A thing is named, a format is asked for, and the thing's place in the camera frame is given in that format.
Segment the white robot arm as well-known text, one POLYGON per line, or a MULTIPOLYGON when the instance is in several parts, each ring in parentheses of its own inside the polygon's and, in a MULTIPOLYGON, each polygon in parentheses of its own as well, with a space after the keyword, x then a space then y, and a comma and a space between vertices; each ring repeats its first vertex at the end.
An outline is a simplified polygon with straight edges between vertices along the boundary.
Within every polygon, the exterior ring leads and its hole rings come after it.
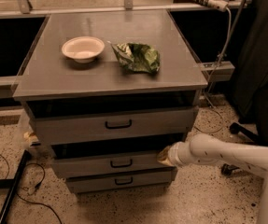
POLYGON ((157 156, 161 164, 182 167, 188 164, 214 165, 219 161, 236 166, 264 179, 256 224, 268 224, 268 147, 223 142, 199 133, 188 142, 176 142, 157 156))

